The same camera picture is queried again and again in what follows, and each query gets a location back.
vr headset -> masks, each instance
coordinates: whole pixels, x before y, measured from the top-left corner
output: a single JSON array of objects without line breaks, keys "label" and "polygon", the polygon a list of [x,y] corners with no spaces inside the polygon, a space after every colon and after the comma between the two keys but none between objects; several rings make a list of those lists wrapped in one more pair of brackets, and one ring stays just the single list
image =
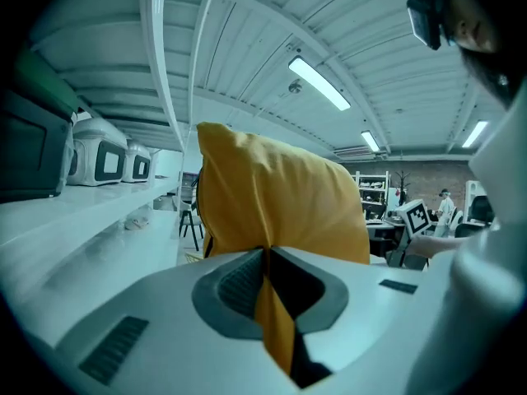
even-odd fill
[{"label": "vr headset", "polygon": [[448,0],[408,0],[408,14],[413,34],[433,50],[441,46],[441,36],[449,45],[453,40],[445,28],[445,6]]}]

person in white shirt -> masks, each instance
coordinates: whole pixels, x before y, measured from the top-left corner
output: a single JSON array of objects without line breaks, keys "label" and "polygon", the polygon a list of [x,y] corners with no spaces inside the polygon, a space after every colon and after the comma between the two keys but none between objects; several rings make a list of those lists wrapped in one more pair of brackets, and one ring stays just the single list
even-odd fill
[{"label": "person in white shirt", "polygon": [[441,205],[439,206],[439,211],[437,212],[437,225],[436,231],[434,232],[434,237],[448,237],[449,233],[449,219],[452,216],[452,211],[454,210],[454,203],[450,199],[450,192],[448,189],[444,188],[439,193],[439,196],[443,198]]}]

yellow fabric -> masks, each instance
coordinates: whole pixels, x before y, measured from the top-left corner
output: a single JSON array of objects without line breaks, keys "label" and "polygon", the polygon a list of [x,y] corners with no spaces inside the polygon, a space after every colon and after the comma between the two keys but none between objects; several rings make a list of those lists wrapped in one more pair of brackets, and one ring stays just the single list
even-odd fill
[{"label": "yellow fabric", "polygon": [[[341,165],[216,123],[200,123],[198,139],[198,204],[213,237],[210,256],[276,245],[369,263],[358,187]],[[256,320],[266,349],[289,373],[294,324],[267,278]]]}]

brick wall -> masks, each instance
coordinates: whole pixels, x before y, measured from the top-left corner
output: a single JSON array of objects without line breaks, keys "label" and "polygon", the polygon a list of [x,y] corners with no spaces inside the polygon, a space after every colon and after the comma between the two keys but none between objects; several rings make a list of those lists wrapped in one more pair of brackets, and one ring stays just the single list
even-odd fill
[{"label": "brick wall", "polygon": [[464,210],[464,194],[466,182],[475,180],[467,162],[461,161],[390,161],[390,162],[364,162],[354,165],[346,164],[345,167],[351,174],[360,171],[361,174],[391,174],[390,187],[399,186],[401,174],[410,173],[404,180],[408,186],[408,199],[423,199],[430,209],[437,209],[441,203],[439,192],[443,188],[450,190],[450,197],[454,204]]}]

fluorescent light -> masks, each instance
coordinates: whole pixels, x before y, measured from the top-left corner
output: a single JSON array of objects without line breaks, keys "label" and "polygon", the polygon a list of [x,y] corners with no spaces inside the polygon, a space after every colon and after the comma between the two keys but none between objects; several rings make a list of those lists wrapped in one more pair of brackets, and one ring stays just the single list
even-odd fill
[{"label": "fluorescent light", "polygon": [[307,64],[303,58],[295,57],[293,61],[289,63],[289,68],[299,77],[305,79],[311,85],[313,85],[341,111],[351,107],[351,105],[344,99],[342,95],[340,95],[335,87],[326,81],[326,79],[324,79],[324,77],[314,68]]},{"label": "fluorescent light", "polygon": [[370,132],[362,132],[361,135],[362,137],[364,137],[364,140],[370,146],[373,152],[379,152],[379,145],[377,145],[377,142],[375,141]]},{"label": "fluorescent light", "polygon": [[463,144],[463,148],[468,148],[470,147],[470,145],[472,145],[474,143],[474,141],[476,139],[478,139],[478,136],[481,134],[481,132],[483,131],[483,129],[488,125],[488,122],[483,122],[483,121],[478,121],[478,124],[476,124],[476,127],[474,128],[474,130],[472,131],[472,133],[470,133],[470,136],[469,138],[465,141],[465,143]]}]

